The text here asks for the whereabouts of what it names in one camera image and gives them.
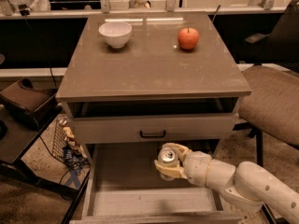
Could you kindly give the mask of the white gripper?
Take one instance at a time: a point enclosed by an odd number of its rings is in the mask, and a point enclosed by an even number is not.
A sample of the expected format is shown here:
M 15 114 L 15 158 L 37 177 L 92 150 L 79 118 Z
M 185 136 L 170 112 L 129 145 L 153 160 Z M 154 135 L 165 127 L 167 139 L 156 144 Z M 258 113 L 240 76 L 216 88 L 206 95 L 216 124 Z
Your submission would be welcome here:
M 212 157 L 204 152 L 192 152 L 188 147 L 177 143 L 165 143 L 163 149 L 173 150 L 178 159 L 183 161 L 183 167 L 179 161 L 163 163 L 154 161 L 156 170 L 163 175 L 172 178 L 184 178 L 195 186 L 204 187 L 206 185 L 206 173 Z

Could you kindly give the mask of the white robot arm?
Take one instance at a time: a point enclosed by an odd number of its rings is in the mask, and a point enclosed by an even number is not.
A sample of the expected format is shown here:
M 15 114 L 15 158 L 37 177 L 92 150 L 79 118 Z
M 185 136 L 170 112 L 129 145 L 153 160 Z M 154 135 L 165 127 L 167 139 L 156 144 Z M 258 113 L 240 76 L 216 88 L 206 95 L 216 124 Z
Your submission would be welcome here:
M 202 151 L 166 143 L 154 164 L 170 180 L 184 178 L 195 186 L 213 189 L 226 202 L 247 211 L 258 212 L 267 204 L 290 224 L 299 224 L 299 193 L 254 162 L 234 166 Z

